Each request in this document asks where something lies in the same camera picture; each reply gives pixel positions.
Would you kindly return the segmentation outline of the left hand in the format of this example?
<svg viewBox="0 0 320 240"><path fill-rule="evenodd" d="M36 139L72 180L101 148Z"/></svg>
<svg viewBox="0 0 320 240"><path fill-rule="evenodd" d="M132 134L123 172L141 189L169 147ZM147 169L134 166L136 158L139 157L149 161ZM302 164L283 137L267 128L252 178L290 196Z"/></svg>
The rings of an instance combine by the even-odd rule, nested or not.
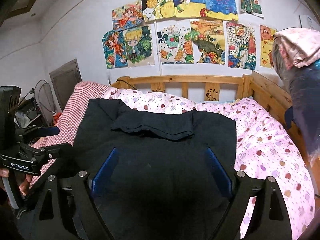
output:
<svg viewBox="0 0 320 240"><path fill-rule="evenodd" d="M12 175L10 175L10 171L7 168L1 168L0 174L1 174L2 178L12 177ZM14 181L16 183L15 187L17 187L17 185L18 185L21 194L23 194L24 196L26 196L29 193L30 183L31 183L32 178L33 178L33 176L31 176L29 174L23 174L21 172L15 173L15 177L14 177Z"/></svg>

